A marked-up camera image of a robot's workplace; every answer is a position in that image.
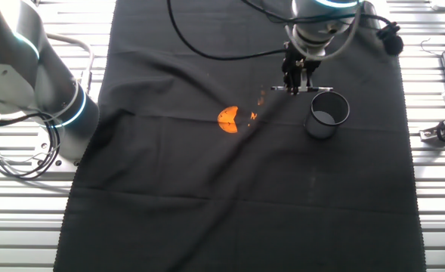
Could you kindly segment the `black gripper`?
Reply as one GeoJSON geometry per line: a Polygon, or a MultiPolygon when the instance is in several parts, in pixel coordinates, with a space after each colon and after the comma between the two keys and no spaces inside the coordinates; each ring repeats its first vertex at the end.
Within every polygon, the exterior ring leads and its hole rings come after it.
{"type": "Polygon", "coordinates": [[[299,92],[315,92],[312,82],[313,72],[320,66],[319,60],[309,60],[303,56],[291,42],[284,43],[285,56],[282,71],[284,90],[290,95],[299,92]],[[299,87],[299,72],[301,71],[301,86],[299,87]]]}

